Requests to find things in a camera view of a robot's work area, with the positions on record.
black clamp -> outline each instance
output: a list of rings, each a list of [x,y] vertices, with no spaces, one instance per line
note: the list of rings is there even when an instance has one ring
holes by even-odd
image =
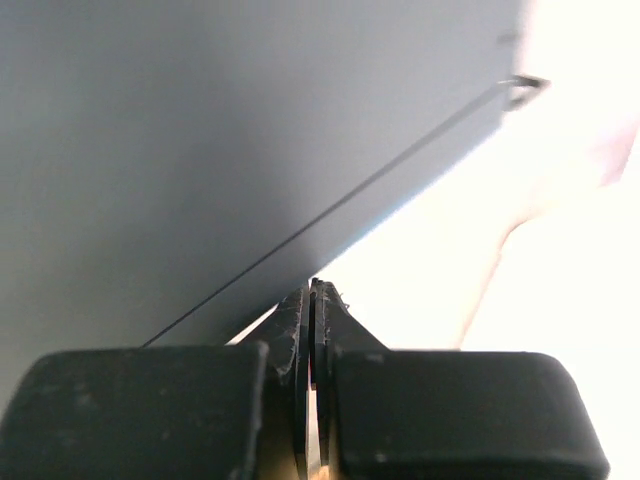
[[[0,424],[0,478],[306,479],[310,388],[332,479],[609,471],[553,358],[392,351],[314,279],[239,345],[42,358]]]

thin black line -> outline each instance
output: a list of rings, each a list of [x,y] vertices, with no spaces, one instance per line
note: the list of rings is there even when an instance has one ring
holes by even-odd
[[[293,240],[295,240],[296,238],[298,238],[300,235],[302,235],[304,232],[306,232],[307,230],[309,230],[311,227],[313,227],[315,224],[317,224],[318,222],[322,221],[324,218],[326,218],[328,215],[332,214],[333,212],[335,212],[338,208],[340,208],[342,205],[344,205],[345,203],[347,203],[349,200],[351,200],[353,197],[355,197],[356,195],[358,195],[360,192],[362,192],[363,190],[365,190],[366,188],[368,188],[371,184],[375,183],[376,181],[378,181],[380,178],[382,178],[383,176],[385,176],[387,173],[389,173],[391,170],[393,170],[394,168],[396,168],[398,165],[400,165],[401,163],[403,163],[405,160],[407,160],[408,158],[412,157],[416,152],[418,152],[419,150],[421,150],[424,146],[426,146],[427,144],[429,144],[430,142],[432,142],[434,139],[436,139],[437,137],[439,137],[440,135],[442,135],[443,133],[445,133],[447,130],[449,130],[450,128],[454,127],[460,120],[462,120],[464,117],[469,116],[470,114],[472,114],[474,111],[478,110],[480,107],[486,105],[487,103],[489,103],[491,100],[493,100],[498,94],[504,94],[504,90],[502,88],[500,88],[499,86],[493,86],[492,88],[490,88],[489,90],[486,90],[485,92],[483,92],[480,96],[478,96],[477,98],[475,98],[474,100],[472,100],[471,102],[469,102],[467,105],[465,105],[462,109],[460,109],[459,111],[457,111],[456,113],[454,113],[451,117],[449,117],[448,119],[446,119],[444,122],[442,122],[440,125],[438,125],[437,127],[435,127],[433,130],[431,130],[429,133],[427,133],[426,135],[424,135],[423,137],[421,137],[417,142],[415,142],[413,145],[411,145],[409,148],[407,148],[406,150],[404,150],[402,153],[400,153],[400,155],[398,155],[397,157],[395,157],[393,160],[391,160],[389,163],[387,163],[386,165],[384,165],[382,168],[380,168],[378,171],[376,171],[375,173],[373,173],[369,178],[367,178],[366,180],[364,180],[360,185],[358,185],[356,188],[354,188],[351,192],[347,193],[344,197],[342,197],[340,200],[338,200],[336,203],[334,203],[333,205],[331,205],[327,210],[325,210],[324,212],[322,212],[320,215],[318,215],[316,218],[314,218],[313,220],[311,220],[309,223],[307,223],[304,227],[302,227],[300,230],[298,230],[296,233],[294,233],[293,235],[291,235],[289,238],[287,238],[286,240],[284,240],[282,243],[278,244],[275,248],[273,248],[272,250],[270,250],[268,253],[266,253],[265,255],[263,255],[262,257],[260,257],[257,261],[255,261],[254,263],[252,263],[251,265],[249,265],[247,268],[245,268],[242,272],[240,272],[238,275],[236,275],[235,277],[233,277],[231,280],[229,280],[227,283],[225,283],[223,286],[221,286],[220,288],[218,288],[215,292],[213,292],[211,295],[209,295],[207,298],[205,298],[204,300],[202,300],[200,303],[198,303],[195,307],[189,309],[186,313],[184,313],[183,315],[181,315],[177,320],[175,320],[174,322],[170,323],[169,325],[167,325],[165,328],[163,328],[162,330],[160,330],[157,334],[155,334],[153,337],[151,337],[151,339],[147,340],[142,347],[147,347],[150,344],[152,344],[153,342],[155,342],[158,338],[160,338],[162,335],[164,335],[165,333],[167,333],[169,330],[171,330],[173,327],[175,327],[176,325],[178,325],[180,322],[182,322],[185,318],[189,317],[192,313],[194,313],[196,310],[198,310],[200,307],[204,306],[206,303],[208,303],[213,297],[217,296],[219,293],[223,292],[224,290],[226,290],[227,288],[229,288],[232,284],[234,284],[235,282],[237,282],[238,280],[240,280],[240,278],[242,278],[244,275],[246,275],[247,273],[249,273],[251,270],[253,270],[254,268],[256,268],[258,265],[260,265],[262,262],[264,262],[266,259],[268,259],[271,255],[275,254],[278,250],[280,250],[281,248],[285,247],[287,244],[289,244],[290,242],[292,242]]]

gray surface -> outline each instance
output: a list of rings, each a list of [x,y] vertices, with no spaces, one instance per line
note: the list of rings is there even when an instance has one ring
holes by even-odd
[[[161,341],[313,274],[497,125],[516,10],[3,2],[0,405],[40,354],[140,345],[330,211]]]

